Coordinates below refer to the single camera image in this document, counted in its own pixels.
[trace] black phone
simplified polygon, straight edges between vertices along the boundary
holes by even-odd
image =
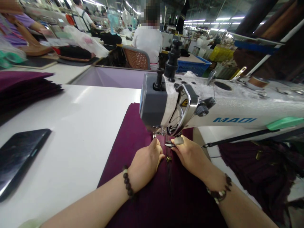
[[[51,132],[19,132],[0,148],[0,202],[18,187]]]

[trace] beaded bracelet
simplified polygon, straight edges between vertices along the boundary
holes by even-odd
[[[222,190],[222,191],[219,191],[219,192],[217,192],[217,191],[210,191],[207,187],[207,192],[214,198],[214,200],[215,200],[215,202],[217,203],[217,204],[219,204],[221,201],[223,201],[224,199],[225,199],[225,197],[226,197],[226,191],[230,191],[231,192],[231,190],[230,190],[230,188],[229,188],[229,186],[232,186],[232,184],[231,184],[231,178],[227,175],[227,174],[225,174],[225,176],[226,176],[226,182],[227,182],[227,185],[225,185],[225,189],[226,190]]]
[[[130,199],[134,197],[133,189],[131,188],[130,180],[128,178],[128,167],[126,165],[123,166],[123,177],[124,183],[126,184],[126,189],[128,190],[128,196]]]

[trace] warning sticker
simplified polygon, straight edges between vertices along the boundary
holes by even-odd
[[[185,99],[184,101],[183,101],[183,103],[181,104],[181,106],[182,107],[187,107],[187,105],[188,105],[188,99]]]

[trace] purple shirt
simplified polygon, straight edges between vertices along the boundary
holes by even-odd
[[[15,14],[14,15],[16,17],[16,19],[18,19],[26,28],[30,27],[35,21],[33,19],[31,19],[29,16],[27,16],[26,14]],[[5,22],[7,23],[7,25],[10,27],[12,33],[10,33],[10,31],[7,29],[6,26],[4,26],[3,21],[0,20],[0,27],[2,28],[2,30],[5,32],[5,38],[8,42],[10,42],[13,46],[23,46],[23,45],[27,45],[27,42],[25,39],[23,39],[23,37],[21,36],[21,34],[18,32],[17,28],[8,22],[8,20],[5,18]]]

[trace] white shirt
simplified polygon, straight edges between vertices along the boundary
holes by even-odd
[[[138,27],[133,36],[132,46],[148,54],[151,70],[159,67],[158,54],[162,50],[162,35],[157,29],[148,26]]]
[[[81,17],[84,10],[82,10],[81,8],[75,6],[75,10],[77,11],[77,13],[79,14],[79,16]],[[83,14],[83,19],[85,20],[85,23],[83,22],[82,18],[79,18],[77,16],[74,17],[75,18],[75,22],[76,22],[76,25],[78,27],[78,29],[80,31],[86,31],[88,32],[88,29],[86,27],[86,25],[88,26],[88,28],[90,29],[90,24],[93,23],[92,19],[89,17],[89,15],[87,14],[87,12],[85,12]]]

